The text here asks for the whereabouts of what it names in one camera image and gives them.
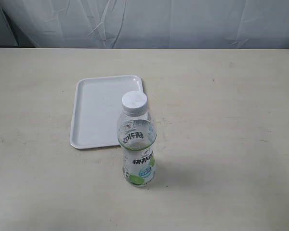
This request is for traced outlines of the white backdrop cloth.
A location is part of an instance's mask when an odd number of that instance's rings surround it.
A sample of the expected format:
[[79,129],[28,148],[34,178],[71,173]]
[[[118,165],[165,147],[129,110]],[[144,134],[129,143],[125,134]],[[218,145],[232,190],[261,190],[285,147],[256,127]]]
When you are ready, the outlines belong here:
[[0,0],[0,47],[289,49],[289,0]]

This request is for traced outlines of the white rectangular plastic tray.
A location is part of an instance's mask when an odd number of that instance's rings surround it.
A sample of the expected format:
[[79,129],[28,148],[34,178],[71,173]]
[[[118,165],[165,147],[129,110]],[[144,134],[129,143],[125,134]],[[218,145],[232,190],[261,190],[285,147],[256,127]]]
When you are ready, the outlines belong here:
[[136,75],[94,77],[77,83],[70,130],[70,144],[76,149],[119,145],[117,121],[121,98],[129,91],[143,92]]

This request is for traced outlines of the clear bottle white cap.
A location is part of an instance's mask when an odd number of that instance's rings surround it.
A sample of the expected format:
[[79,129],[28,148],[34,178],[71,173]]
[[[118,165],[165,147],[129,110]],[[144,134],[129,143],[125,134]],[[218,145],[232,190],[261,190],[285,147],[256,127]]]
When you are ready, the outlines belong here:
[[146,186],[156,174],[154,142],[157,131],[148,109],[147,96],[129,91],[121,99],[117,138],[123,150],[123,175],[135,187]]

